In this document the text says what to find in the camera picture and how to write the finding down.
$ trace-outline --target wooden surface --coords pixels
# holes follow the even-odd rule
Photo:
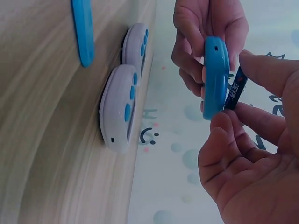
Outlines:
[[[0,223],[125,224],[153,56],[156,0],[92,0],[78,58],[70,0],[0,0]],[[98,103],[130,25],[150,37],[130,151],[105,148]]]

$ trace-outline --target plastic casing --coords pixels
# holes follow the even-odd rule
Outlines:
[[[91,65],[95,57],[93,18],[90,0],[72,0],[79,56],[83,67]]]
[[[223,110],[228,88],[228,51],[225,42],[219,37],[206,38],[204,66],[206,83],[203,117],[211,120]]]
[[[136,68],[138,86],[141,81],[148,37],[147,26],[143,23],[136,23],[128,30],[122,46],[122,63],[131,64]]]
[[[100,129],[106,146],[126,153],[135,113],[137,73],[132,65],[116,67],[105,86],[99,109]]]

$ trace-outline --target finger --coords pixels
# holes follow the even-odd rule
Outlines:
[[[254,56],[248,51],[242,51],[240,65],[248,78],[272,94],[282,97],[292,145],[299,156],[299,61]]]
[[[194,79],[182,69],[179,69],[179,75],[182,77],[188,90],[190,90],[195,96],[200,97],[202,85],[196,83]]]
[[[225,43],[231,71],[236,70],[238,55],[244,48],[248,31],[249,26],[245,16],[233,21],[225,30]]]
[[[296,81],[299,61],[255,56],[247,50],[240,53],[239,60],[244,74],[275,96],[282,97],[283,92],[288,90],[287,87],[295,90],[292,82],[299,87],[298,81]]]
[[[216,127],[211,131],[208,140],[199,152],[200,181],[214,200],[223,185],[233,176],[222,163],[228,146],[227,133],[220,127]]]
[[[244,125],[250,127],[261,138],[278,145],[279,138],[286,129],[283,117],[244,103],[238,103],[234,112]]]
[[[278,145],[277,145],[277,153],[278,154],[289,154],[294,155],[296,153],[296,149],[293,149],[292,146],[292,140],[289,134],[289,130],[286,128],[279,139]]]
[[[238,145],[235,141],[233,124],[228,115],[225,113],[216,114],[211,121],[211,130],[216,127],[220,127],[227,133],[229,150],[223,156],[223,164],[226,169],[232,174],[237,174],[243,170],[246,170],[252,163],[243,157]]]
[[[180,33],[177,33],[177,39],[171,55],[172,61],[176,66],[182,68],[189,74],[195,82],[202,83],[202,64],[191,55],[191,51],[188,47],[190,47],[190,45],[187,40]]]
[[[199,27],[192,22],[190,15],[184,12],[185,8],[175,7],[173,15],[173,23],[178,31],[187,39],[190,43],[192,52],[196,57],[204,55],[205,40],[201,35]]]
[[[262,158],[272,155],[270,152],[257,148],[256,144],[245,132],[237,114],[234,111],[225,110],[224,113],[227,114],[231,120],[236,144],[245,158],[247,158],[250,162],[255,163]]]

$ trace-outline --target blue polka dot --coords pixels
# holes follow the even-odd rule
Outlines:
[[[182,146],[179,143],[172,143],[172,145],[170,146],[171,151],[178,153],[180,151],[182,151]]]
[[[154,224],[173,224],[172,213],[160,210],[154,214]]]
[[[200,112],[200,106],[187,105],[184,107],[184,114],[188,120],[201,121],[202,114]]]
[[[137,82],[138,82],[138,75],[135,72],[134,75],[133,75],[133,85],[137,85]]]
[[[125,122],[127,122],[130,119],[131,115],[131,106],[129,104],[126,104],[125,108]]]
[[[135,96],[135,88],[133,86],[131,86],[130,99],[134,99],[134,96]]]
[[[189,174],[187,181],[192,184],[199,184],[199,174]]]
[[[187,167],[188,169],[198,169],[198,151],[195,149],[186,151],[182,157],[182,161],[185,167]]]
[[[296,47],[299,48],[299,30],[294,30],[291,33],[291,38]]]
[[[144,36],[143,44],[146,45],[147,42],[148,42],[148,38],[147,36]]]
[[[144,55],[144,50],[145,50],[144,44],[142,44],[141,45],[141,50],[140,50],[141,57],[143,57],[143,55]]]

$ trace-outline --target battery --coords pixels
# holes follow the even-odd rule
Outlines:
[[[229,90],[228,97],[224,104],[224,109],[234,110],[238,100],[245,88],[248,78],[244,75],[241,67],[239,67],[235,76],[232,87]]]

